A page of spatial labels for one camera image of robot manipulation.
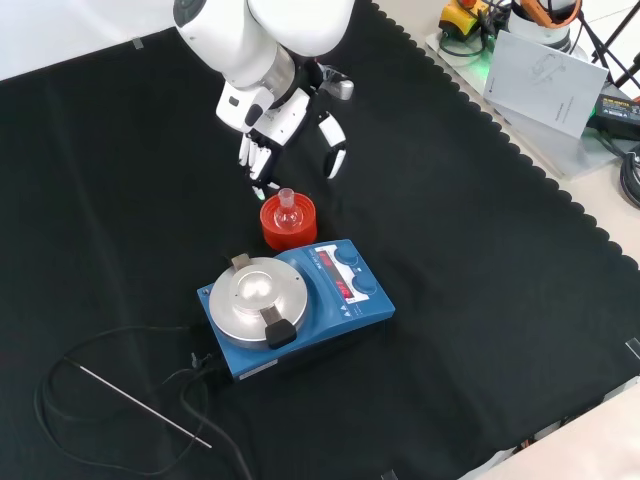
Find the white label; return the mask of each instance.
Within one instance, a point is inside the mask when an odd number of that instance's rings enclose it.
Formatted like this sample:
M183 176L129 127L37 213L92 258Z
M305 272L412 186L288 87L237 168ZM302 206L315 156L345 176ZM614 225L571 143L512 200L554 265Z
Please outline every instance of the white label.
M248 372L243 373L238 378L240 380L244 380L245 378L250 377L254 373L258 373L258 372L261 372L262 370L266 370L269 367L273 367L277 363L278 363L278 359L276 358L275 360L271 360L270 362L265 363L264 365L260 365L259 367L254 368L253 370L249 370Z
M338 273L340 274L345 284L347 285L347 288L349 288L349 290L351 291L351 294L353 295L353 297L344 298L343 300L349 304L362 302L364 300L369 300L369 295L359 292L353 287L353 278L356 275L355 273L353 273L353 270L351 270L351 267L348 265L345 265L344 263L340 263L338 260L336 260L337 249L338 247L336 245L325 245L324 247L317 247L316 252L326 252L327 255L329 255L331 262L335 265L336 269L338 270Z

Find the small glass bottle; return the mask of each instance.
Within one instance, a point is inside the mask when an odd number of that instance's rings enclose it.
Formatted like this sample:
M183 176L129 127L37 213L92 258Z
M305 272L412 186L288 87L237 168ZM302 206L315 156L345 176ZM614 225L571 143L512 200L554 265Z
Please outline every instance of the small glass bottle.
M273 220L282 230L294 230L302 225L302 210L296 205L295 193L290 188L278 192L280 206L273 215Z

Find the metal rod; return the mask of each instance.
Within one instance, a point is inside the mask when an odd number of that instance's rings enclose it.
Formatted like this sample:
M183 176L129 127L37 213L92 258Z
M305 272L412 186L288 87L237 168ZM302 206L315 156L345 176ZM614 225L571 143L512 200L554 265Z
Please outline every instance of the metal rod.
M84 373L91 375L93 378L95 378L96 380L102 382L103 384L105 384L107 387L109 387L111 390L118 392L120 395L122 395L123 397L125 397L126 399L132 401L133 403L135 403L136 405L138 405L139 407L144 408L147 412L154 414L156 417L158 417L159 419L163 420L165 423L168 423L169 425L171 425L173 428L180 430L182 433L184 433L185 435L187 435L188 437L191 437L193 440L195 440L196 442L200 443L201 445L204 445L207 448L212 448L211 445L209 445L207 442L205 442L204 440L196 437L193 433L191 433L189 430L186 430L184 428L182 428L180 425L178 425L177 423L169 420L167 417L165 417L164 415L156 412L153 408L145 405L144 403L142 403L141 401L133 398L131 395L129 395L126 392L123 392L122 390L120 390L118 387L116 387L115 385L112 385L111 383L107 382L104 378L100 377L99 375L93 373L91 370L89 370L88 368L83 367L82 365L80 365L78 362L71 360L70 358L66 358L65 360L67 360L69 363L71 363L72 365L74 365L75 367L79 368L80 370L82 370Z
M636 15L636 13L638 13L638 11L640 11L640 1L638 1L638 3L635 4L635 6L631 9L629 14L624 18L624 20L622 20L620 25L618 25L618 28L616 28L616 30L611 34L611 36L607 39L607 41L604 42L604 46L605 47L609 48L611 46L611 44L614 42L614 40L616 38L618 38L618 35L620 35L622 30L625 29L625 27L629 24L629 22ZM591 63L594 63L598 59L597 50L595 50L591 54L591 56L593 57L593 61Z

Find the power cord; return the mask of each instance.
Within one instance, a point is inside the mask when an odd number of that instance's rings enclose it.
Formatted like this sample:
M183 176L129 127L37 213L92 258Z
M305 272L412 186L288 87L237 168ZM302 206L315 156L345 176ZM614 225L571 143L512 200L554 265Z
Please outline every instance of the power cord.
M253 476L251 475L249 466L247 465L247 462L245 461L244 456L242 455L242 451L240 450L240 447L238 447L236 442L234 442L233 439L222 428L220 428L218 425L216 425L207 417L205 417L201 412L193 408L193 406L187 400L187 394L189 393L189 390L191 389L191 387L196 382L202 380L206 375L210 373L211 373L211 370L204 370L198 373L195 377L193 377L191 380L189 380L187 383L183 385L182 389L180 390L180 404L189 414L191 414L193 417L197 418L200 421L201 426L205 425L209 427L211 430L216 432L231 447L235 455L236 461L240 466L240 470L242 471L243 477L245 478L245 480L253 480Z
M614 155L622 160L620 167L620 186L631 203L640 208L640 158L636 151L625 152L620 149L606 132L599 132L598 140Z
M445 41L449 38L449 35L446 32L442 32L442 35L440 35L440 39L438 41L439 49L442 50L447 55L451 55L453 57L470 58L470 57L477 57L478 55L481 55L482 52L484 52L485 49L487 48L487 37L489 35L496 34L496 28L494 26L496 16L499 14L499 12L508 12L511 10L511 7L501 5L502 2L504 1L505 0L498 0L497 2L493 2L491 0L483 0L484 3L489 5L487 14L483 15L481 11L479 11L476 14L473 10L464 6L464 4L462 3L462 0L457 0L460 8L462 8L469 15L475 18L480 24L480 41L482 42L482 47L475 52L469 52L469 53L454 52L445 46Z
M458 52L454 52L452 50L449 50L447 47L444 46L444 42L448 38L449 38L449 35L447 33L445 33L445 32L442 32L442 34L440 35L440 40L438 42L438 47L444 53L446 53L447 55L451 55L452 57L460 57L460 58L477 57L478 55L482 55L482 52L484 52L484 50L486 48L486 39L485 39L485 37L484 37L484 35L482 33L480 34L480 40L482 42L482 47L480 48L480 50L476 50L475 52L469 52L469 53L458 53Z
M58 370L58 368L65 362L74 362L73 360L71 360L70 356L79 351L80 349L91 345L99 340L102 340L104 338L107 337L112 337L112 336L116 336L116 335L120 335L122 333L127 333L127 332L135 332L135 331L141 331L141 332L182 332L182 331L188 331L190 330L192 327L191 326L178 326L178 327L151 327L151 326L127 326L127 327L120 327L120 328L115 328L112 330L108 330L102 333L99 333L93 337L90 337L86 340L83 340L82 342L78 343L77 345L75 345L74 347L72 347L71 349L69 349L64 355L62 355L62 357L60 357L47 371L47 373L42 377L42 379L40 380L40 382L38 383L38 385L36 386L35 390L34 390L34 394L33 394L33 409L35 412L35 416L36 416L36 421L38 422L38 425L40 426L40 428L42 429L45 437L47 438L47 440L49 440L49 442L60 452L62 453L65 457L77 462L77 463L81 463L83 465L89 465L89 466L93 466L93 467L100 467L100 468L107 468L107 469L111 469L111 470L119 470L122 472L127 472L130 473L132 475L138 475L138 476L142 476L142 477L159 477L162 476L166 473L168 473L171 469L173 469L178 463L180 463L181 460L183 460L187 454L191 451L193 445L195 444L196 438L200 437L200 433L202 432L203 428L205 426L211 428L212 430L214 430L218 435L220 435L220 437L222 437L222 439L227 442L232 449L234 450L234 453L236 455L236 458L238 458L240 466L242 468L242 473L243 476L245 478L245 480L253 480L253 477L251 476L249 469L246 465L246 462L244 461L244 458L242 457L242 454L240 452L240 449L238 448L238 446L236 445L236 443L231 439L231 437L229 437L229 435L222 430L220 427L218 427L215 423L211 422L210 420L208 420L204 415L202 415L200 412L198 412L197 410L195 410L186 400L186 395L188 393L188 391L190 390L190 388L195 384L196 381L201 380L205 375L208 375L210 373L213 372L219 372L220 369L218 368L212 368L209 367L207 365L207 361L210 360L212 357L210 355L207 355L207 357L205 357L205 359L203 360L197 360L195 357L193 357L193 362L192 362L192 369L180 369L177 370L176 372L173 372L171 375L169 375L161 384L157 385L156 387L152 388L150 391L146 392L142 398L148 398L149 396L157 393L160 389L162 389L165 385L168 384L168 382L170 382L172 379L179 377L179 376L183 376L186 375L187 373L190 374L195 374L195 376L193 376L186 384L183 385L181 391L180 391L180 400L181 403L183 404L183 406L185 406L185 409L187 410L188 413L190 413L192 416L196 417L199 420L199 425L198 428L195 432L195 437L192 438L188 445L182 450L182 452L180 452L180 454L168 465L166 465L165 467L161 468L160 470L156 470L156 471L151 471L151 472L146 472L146 471L141 471L141 470L136 470L124 465L119 465L119 464L115 464L115 463L106 463L106 462L99 462L99 461L94 461L94 460L90 460L87 458L83 458L80 457L79 455L76 455L75 453L69 451L68 449L66 449L59 441L58 439L55 437L49 422L47 421L47 411L50 411L51 413L59 416L60 418L62 418L65 421L69 421L69 422L80 422L80 423L101 423L101 422L105 422L107 420L112 420L113 418L117 417L118 415L121 415L122 413L124 413L125 411L131 410L133 408L136 408L134 406L131 407L125 407L123 409L117 410L107 416L104 417L98 417L98 418L83 418L83 417L78 417L75 416L73 414L70 414L68 412L63 411L61 408L59 408L58 406L55 405L55 403L53 402L52 398L51 398L51 393L50 393L50 385L52 382L52 379L54 377L55 372ZM204 411L206 412L208 410L209 407L209 394L207 391L207 387L205 383L201 383L202 385L202 408L204 408Z

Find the blue knob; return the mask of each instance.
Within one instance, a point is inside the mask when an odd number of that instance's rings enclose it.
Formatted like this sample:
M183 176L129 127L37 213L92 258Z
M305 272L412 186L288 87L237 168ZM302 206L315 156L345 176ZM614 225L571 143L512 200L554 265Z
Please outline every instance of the blue knob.
M336 260L345 265L358 263L358 251L351 245L343 245L336 249Z
M368 272L360 272L353 277L353 286L359 292L371 295L378 289L378 282L376 277Z

